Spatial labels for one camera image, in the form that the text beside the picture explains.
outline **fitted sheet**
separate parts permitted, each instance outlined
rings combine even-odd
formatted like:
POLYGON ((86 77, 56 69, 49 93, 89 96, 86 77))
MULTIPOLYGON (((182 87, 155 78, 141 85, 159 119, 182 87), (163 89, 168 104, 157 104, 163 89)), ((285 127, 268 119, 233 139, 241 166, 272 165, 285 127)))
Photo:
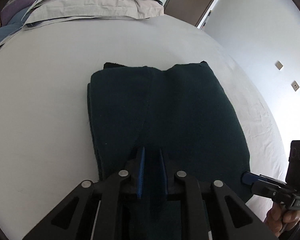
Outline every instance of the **fitted sheet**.
MULTIPOLYGON (((253 173, 284 180, 287 159, 264 99, 205 32, 164 15, 21 30, 0 48, 0 226, 20 240, 82 180, 98 180, 87 84, 105 62, 166 70, 206 61, 234 106, 253 173)), ((247 205, 261 219, 271 201, 247 205)))

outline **dark green garment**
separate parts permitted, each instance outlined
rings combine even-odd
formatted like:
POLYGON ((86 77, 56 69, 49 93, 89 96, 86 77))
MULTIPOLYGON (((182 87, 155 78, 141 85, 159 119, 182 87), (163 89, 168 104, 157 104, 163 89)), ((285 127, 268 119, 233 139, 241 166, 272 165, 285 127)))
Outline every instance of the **dark green garment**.
POLYGON ((130 206, 132 239, 180 239, 180 204, 155 203, 159 148, 198 180, 220 179, 243 201, 250 199, 252 194, 240 182, 242 173, 250 171, 247 143, 234 108, 206 62, 166 71, 111 63, 105 67, 88 85, 100 180, 123 169, 138 147, 146 149, 147 200, 130 206))

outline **purple fabric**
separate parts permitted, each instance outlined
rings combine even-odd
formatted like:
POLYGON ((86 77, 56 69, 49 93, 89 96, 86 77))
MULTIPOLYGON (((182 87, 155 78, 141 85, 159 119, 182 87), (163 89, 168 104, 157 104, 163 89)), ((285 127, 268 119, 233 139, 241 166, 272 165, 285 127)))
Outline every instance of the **purple fabric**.
POLYGON ((9 0, 0 13, 1 26, 7 25, 16 13, 32 5, 33 2, 34 0, 9 0))

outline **screw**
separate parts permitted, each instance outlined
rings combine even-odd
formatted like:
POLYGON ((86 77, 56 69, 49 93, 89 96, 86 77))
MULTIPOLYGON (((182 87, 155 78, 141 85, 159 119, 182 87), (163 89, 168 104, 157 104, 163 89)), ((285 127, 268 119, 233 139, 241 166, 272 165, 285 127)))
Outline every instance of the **screw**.
POLYGON ((118 174, 119 174, 119 176, 121 176, 121 177, 126 177, 126 176, 129 175, 129 172, 126 171, 126 170, 121 170, 121 171, 119 171, 118 174))
POLYGON ((177 176, 178 176, 178 177, 181 177, 181 178, 184 178, 185 176, 187 176, 187 174, 186 174, 185 171, 178 171, 178 172, 177 172, 177 176))
POLYGON ((222 187, 223 186, 223 182, 221 180, 215 180, 213 182, 213 184, 216 186, 216 187, 222 187))
POLYGON ((91 181, 85 180, 81 183, 82 187, 90 187, 91 186, 91 181))

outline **wall outlet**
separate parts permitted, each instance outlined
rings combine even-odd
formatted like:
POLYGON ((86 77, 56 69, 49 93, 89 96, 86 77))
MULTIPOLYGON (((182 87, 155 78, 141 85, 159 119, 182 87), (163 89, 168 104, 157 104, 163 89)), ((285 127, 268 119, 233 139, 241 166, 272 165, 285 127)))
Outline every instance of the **wall outlet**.
POLYGON ((276 66, 279 70, 281 70, 281 69, 283 68, 283 65, 282 65, 282 63, 281 63, 280 61, 277 61, 277 62, 275 63, 275 66, 276 66))
POLYGON ((292 82, 291 86, 293 87, 293 89, 294 89, 295 91, 297 91, 297 90, 299 89, 299 85, 298 85, 298 83, 295 82, 295 81, 292 82))

